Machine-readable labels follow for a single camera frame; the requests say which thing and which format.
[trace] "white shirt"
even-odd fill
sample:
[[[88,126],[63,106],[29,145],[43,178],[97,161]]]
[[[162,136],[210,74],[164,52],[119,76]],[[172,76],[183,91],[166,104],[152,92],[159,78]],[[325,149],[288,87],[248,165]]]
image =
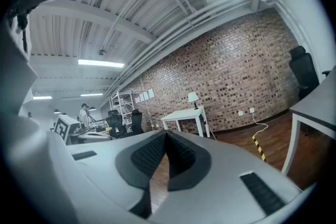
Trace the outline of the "white shirt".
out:
[[[88,114],[86,113],[86,111],[84,109],[81,109],[79,111],[79,119],[80,122],[84,123],[85,128],[89,128],[89,119],[88,119]]]

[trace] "black office chair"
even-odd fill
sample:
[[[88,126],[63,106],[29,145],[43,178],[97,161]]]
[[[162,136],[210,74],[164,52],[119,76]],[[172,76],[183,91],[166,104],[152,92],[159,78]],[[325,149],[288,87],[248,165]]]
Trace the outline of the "black office chair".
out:
[[[143,134],[141,128],[142,113],[138,109],[132,111],[132,132],[133,135]]]
[[[112,128],[110,130],[110,136],[119,138],[126,133],[126,128],[122,125],[122,116],[119,115],[118,110],[110,110],[106,122],[108,126]]]
[[[311,55],[302,46],[290,50],[292,59],[289,67],[293,71],[299,83],[299,99],[302,100],[311,93],[320,83],[317,77]]]

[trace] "hazard tape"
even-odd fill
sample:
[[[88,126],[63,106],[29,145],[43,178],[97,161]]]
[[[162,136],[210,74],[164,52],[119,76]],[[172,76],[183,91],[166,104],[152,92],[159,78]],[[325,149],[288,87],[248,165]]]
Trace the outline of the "hazard tape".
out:
[[[261,155],[261,159],[264,161],[264,162],[267,162],[266,161],[266,157],[265,157],[265,154],[263,152],[263,150],[261,149],[261,146],[259,145],[258,141],[256,140],[256,137],[255,136],[252,136],[252,139],[254,141],[254,143],[256,144],[257,148],[258,148],[258,151]]]

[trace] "small white table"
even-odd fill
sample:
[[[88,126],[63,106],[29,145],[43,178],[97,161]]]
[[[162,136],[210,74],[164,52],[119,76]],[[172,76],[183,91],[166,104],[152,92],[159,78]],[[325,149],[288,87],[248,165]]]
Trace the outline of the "small white table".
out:
[[[289,109],[292,134],[282,173],[287,175],[298,146],[301,122],[336,140],[336,67],[308,96]]]
[[[204,120],[206,122],[205,124],[206,136],[210,137],[209,126],[207,124],[208,121],[206,119],[204,106],[199,106],[198,109],[192,108],[192,109],[178,110],[178,111],[170,113],[169,115],[161,118],[161,120],[162,120],[163,127],[165,130],[168,130],[168,127],[166,124],[167,121],[176,121],[177,129],[181,131],[180,125],[178,123],[180,120],[195,119],[198,134],[199,136],[204,137],[203,132],[202,132],[202,125],[201,125],[201,121],[199,117],[201,114],[203,114]]]

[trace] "standing person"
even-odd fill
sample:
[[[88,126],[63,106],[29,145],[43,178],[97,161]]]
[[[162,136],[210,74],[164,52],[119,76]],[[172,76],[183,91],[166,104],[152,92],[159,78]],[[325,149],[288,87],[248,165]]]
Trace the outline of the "standing person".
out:
[[[79,119],[80,122],[84,123],[86,129],[89,129],[89,117],[87,114],[88,106],[84,103],[82,104],[82,108],[79,111]]]

